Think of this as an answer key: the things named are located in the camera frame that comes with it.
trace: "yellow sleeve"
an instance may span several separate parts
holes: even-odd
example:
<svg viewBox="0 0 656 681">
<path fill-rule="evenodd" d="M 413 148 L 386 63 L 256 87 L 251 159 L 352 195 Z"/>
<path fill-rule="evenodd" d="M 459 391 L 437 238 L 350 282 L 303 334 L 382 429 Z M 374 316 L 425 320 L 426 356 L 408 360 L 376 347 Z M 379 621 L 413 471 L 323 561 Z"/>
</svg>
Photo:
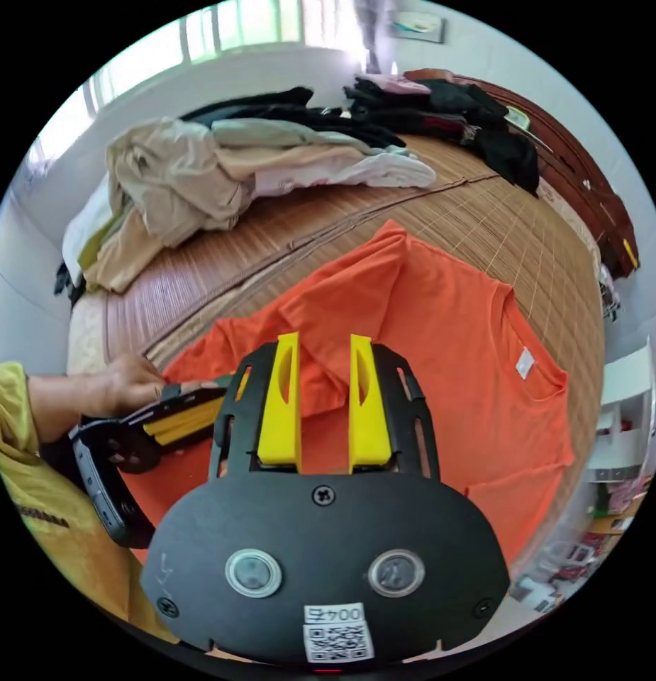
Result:
<svg viewBox="0 0 656 681">
<path fill-rule="evenodd" d="M 37 460 L 37 449 L 25 370 L 15 362 L 0 364 L 0 452 L 27 463 Z"/>
</svg>

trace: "pile of clothes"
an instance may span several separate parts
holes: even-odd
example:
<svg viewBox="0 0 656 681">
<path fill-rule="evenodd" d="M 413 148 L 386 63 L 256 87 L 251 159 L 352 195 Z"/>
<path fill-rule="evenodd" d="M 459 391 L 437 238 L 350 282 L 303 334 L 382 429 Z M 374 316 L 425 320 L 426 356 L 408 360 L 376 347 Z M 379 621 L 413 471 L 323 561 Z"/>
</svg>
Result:
<svg viewBox="0 0 656 681">
<path fill-rule="evenodd" d="M 124 292 L 163 248 L 200 230 L 228 231 L 261 196 L 322 184 L 429 187 L 434 171 L 398 134 L 429 135 L 478 154 L 535 195 L 533 143 L 508 129 L 508 109 L 453 78 L 364 74 L 348 110 L 308 106 L 313 90 L 216 102 L 141 123 L 106 150 L 107 174 L 63 240 L 55 292 Z"/>
<path fill-rule="evenodd" d="M 507 107 L 477 85 L 457 84 L 452 77 L 364 74 L 344 92 L 351 100 L 352 121 L 456 142 L 511 184 L 536 195 L 540 178 L 533 142 L 510 132 Z"/>
<path fill-rule="evenodd" d="M 293 88 L 146 121 L 106 150 L 107 175 L 65 233 L 57 291 L 121 293 L 163 248 L 228 231 L 256 198 L 323 184 L 428 187 L 391 131 L 307 106 Z"/>
</svg>

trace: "person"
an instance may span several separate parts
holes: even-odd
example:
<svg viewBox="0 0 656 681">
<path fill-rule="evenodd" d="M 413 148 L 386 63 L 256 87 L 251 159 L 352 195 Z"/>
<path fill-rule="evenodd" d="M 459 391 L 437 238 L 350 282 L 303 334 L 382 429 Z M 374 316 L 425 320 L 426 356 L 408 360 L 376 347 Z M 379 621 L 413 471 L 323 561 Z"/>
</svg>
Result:
<svg viewBox="0 0 656 681">
<path fill-rule="evenodd" d="M 38 456 L 82 414 L 130 414 L 157 401 L 164 385 L 133 355 L 92 375 L 26 376 L 17 363 L 0 364 L 0 474 L 28 530 L 73 586 L 118 619 L 176 643 L 140 588 L 139 562 L 110 539 L 88 496 Z"/>
</svg>

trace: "window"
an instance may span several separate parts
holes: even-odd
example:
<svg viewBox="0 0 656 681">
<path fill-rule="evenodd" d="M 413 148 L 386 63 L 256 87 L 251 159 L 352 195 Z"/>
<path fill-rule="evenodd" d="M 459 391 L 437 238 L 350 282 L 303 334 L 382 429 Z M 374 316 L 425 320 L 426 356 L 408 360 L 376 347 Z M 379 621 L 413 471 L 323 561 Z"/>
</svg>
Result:
<svg viewBox="0 0 656 681">
<path fill-rule="evenodd" d="M 193 12 L 186 17 L 186 43 L 192 62 L 211 59 L 216 56 L 214 26 L 210 7 Z"/>
<path fill-rule="evenodd" d="M 39 133 L 38 143 L 30 152 L 32 160 L 43 162 L 58 158 L 92 122 L 84 99 L 84 87 L 79 87 Z"/>
<path fill-rule="evenodd" d="M 44 126 L 28 154 L 48 165 L 114 99 L 154 76 L 222 52 L 263 43 L 304 43 L 355 52 L 365 49 L 355 0 L 224 0 L 158 28 L 108 62 L 78 88 Z"/>
<path fill-rule="evenodd" d="M 92 77 L 100 106 L 183 62 L 180 24 L 173 21 L 141 38 Z"/>
</svg>

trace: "wall picture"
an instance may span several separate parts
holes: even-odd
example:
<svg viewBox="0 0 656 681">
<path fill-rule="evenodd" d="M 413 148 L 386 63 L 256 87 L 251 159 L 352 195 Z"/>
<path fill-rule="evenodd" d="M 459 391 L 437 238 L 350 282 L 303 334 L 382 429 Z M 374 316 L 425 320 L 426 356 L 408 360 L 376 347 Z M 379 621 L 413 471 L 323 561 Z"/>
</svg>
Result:
<svg viewBox="0 0 656 681">
<path fill-rule="evenodd" d="M 435 14 L 396 11 L 389 14 L 389 34 L 393 38 L 443 43 L 445 32 L 446 20 Z"/>
</svg>

